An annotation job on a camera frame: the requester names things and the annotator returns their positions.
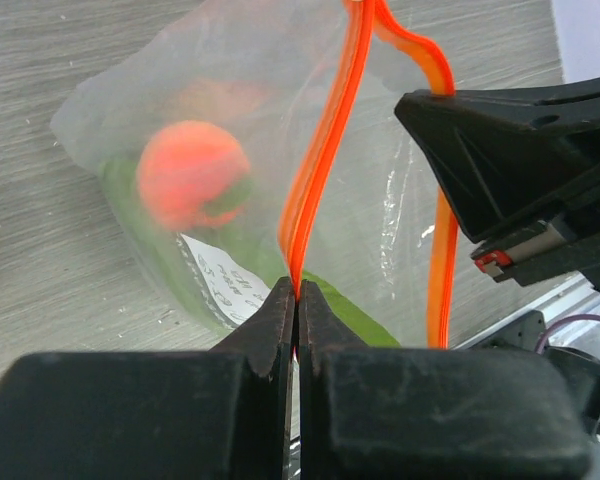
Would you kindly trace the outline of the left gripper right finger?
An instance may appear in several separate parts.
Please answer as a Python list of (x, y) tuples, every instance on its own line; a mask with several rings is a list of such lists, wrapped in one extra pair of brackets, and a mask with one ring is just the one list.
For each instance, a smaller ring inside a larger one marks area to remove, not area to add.
[(563, 376), (524, 350), (377, 348), (304, 281), (305, 479), (581, 479), (591, 442)]

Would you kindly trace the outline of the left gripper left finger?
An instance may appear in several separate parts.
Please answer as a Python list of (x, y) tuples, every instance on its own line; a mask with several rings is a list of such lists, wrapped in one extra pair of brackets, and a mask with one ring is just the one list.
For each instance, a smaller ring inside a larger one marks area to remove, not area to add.
[(0, 479), (285, 479), (295, 298), (207, 351), (37, 352), (0, 379)]

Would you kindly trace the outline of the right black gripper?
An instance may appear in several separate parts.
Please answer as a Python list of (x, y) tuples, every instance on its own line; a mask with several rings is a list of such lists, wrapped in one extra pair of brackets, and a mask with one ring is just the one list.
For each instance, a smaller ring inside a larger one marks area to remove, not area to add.
[(463, 233), (485, 240), (471, 253), (483, 273), (526, 287), (579, 272), (600, 293), (600, 77), (453, 96), (418, 90), (395, 115)]

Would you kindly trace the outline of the green leafy vegetable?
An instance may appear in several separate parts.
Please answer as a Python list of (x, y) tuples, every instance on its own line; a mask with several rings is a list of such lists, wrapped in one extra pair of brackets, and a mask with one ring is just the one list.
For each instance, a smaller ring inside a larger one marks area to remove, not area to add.
[[(110, 207), (139, 262), (155, 284), (196, 321), (224, 332), (241, 325), (261, 307), (287, 267), (276, 229), (291, 171), (263, 158), (252, 165), (252, 190), (228, 224), (169, 231), (140, 200), (137, 153), (103, 160), (98, 177)], [(322, 204), (311, 236), (305, 279), (317, 283), (331, 309), (366, 343), (396, 347), (399, 341), (374, 314), (372, 281), (380, 279), (365, 252), (356, 214), (341, 212), (330, 198)]]

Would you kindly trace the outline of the clear zip top bag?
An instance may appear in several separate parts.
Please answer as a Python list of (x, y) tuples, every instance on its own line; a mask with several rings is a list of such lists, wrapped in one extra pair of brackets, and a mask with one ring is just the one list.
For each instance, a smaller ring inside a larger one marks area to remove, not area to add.
[(374, 346), (449, 342), (457, 223), (394, 109), (451, 65), (385, 1), (200, 1), (51, 130), (155, 282), (232, 330), (283, 276)]

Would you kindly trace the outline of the orange peach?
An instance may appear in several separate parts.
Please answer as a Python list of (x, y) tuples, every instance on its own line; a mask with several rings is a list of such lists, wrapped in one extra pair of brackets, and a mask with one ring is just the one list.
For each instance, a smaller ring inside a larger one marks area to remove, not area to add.
[(140, 156), (135, 180), (150, 216), (171, 231), (228, 224), (252, 190), (251, 165), (241, 144), (201, 121), (156, 132)]

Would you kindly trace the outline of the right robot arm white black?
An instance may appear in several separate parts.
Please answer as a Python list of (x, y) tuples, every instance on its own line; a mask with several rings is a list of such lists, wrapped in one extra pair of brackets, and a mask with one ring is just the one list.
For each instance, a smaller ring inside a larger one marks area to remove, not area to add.
[[(395, 113), (423, 150), (472, 260), (529, 286), (578, 272), (600, 293), (600, 78), (553, 87), (415, 91)], [(371, 402), (373, 431), (419, 441), (600, 433), (600, 361), (541, 340), (394, 353)]]

